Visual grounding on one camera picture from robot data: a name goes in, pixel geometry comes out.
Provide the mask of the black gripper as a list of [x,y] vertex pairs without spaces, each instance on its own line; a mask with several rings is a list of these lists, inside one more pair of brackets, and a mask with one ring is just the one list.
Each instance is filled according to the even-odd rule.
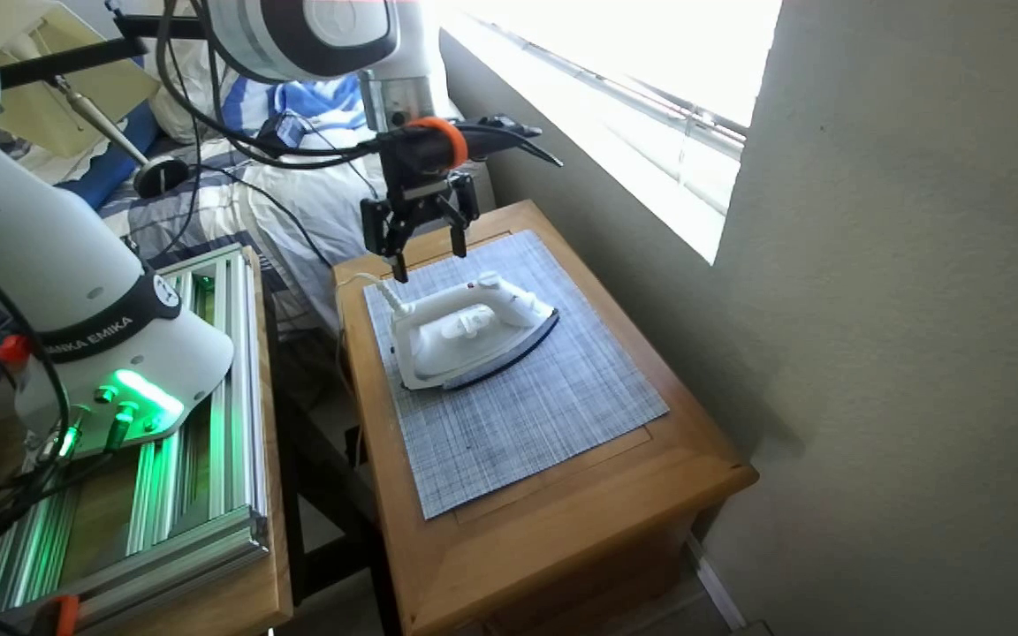
[[389,258],[391,279],[411,282],[404,247],[429,225],[450,225],[450,247],[466,258],[466,225],[477,220],[477,186],[461,170],[418,174],[395,164],[381,167],[386,196],[360,203],[364,243]]

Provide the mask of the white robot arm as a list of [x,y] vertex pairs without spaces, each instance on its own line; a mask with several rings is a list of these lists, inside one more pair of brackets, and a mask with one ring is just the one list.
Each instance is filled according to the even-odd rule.
[[[199,17],[257,80],[372,70],[434,86],[421,0],[208,0]],[[234,341],[108,235],[94,207],[0,153],[0,298],[47,377],[17,394],[27,423],[143,447],[171,434],[234,363]]]

